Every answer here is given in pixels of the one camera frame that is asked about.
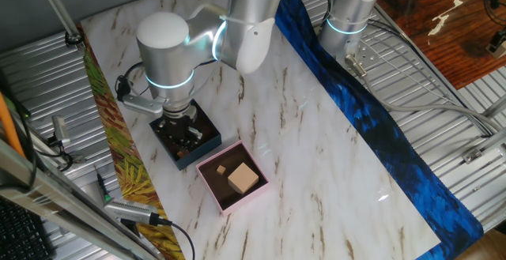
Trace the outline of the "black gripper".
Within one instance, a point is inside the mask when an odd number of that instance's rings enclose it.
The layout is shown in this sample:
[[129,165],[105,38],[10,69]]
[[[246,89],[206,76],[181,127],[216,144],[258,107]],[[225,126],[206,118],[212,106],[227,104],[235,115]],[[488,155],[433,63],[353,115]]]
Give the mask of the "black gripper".
[[203,133],[194,128],[197,115],[184,114],[178,118],[163,115],[160,122],[162,134],[172,139],[172,144],[181,152],[189,147],[195,147],[202,140]]

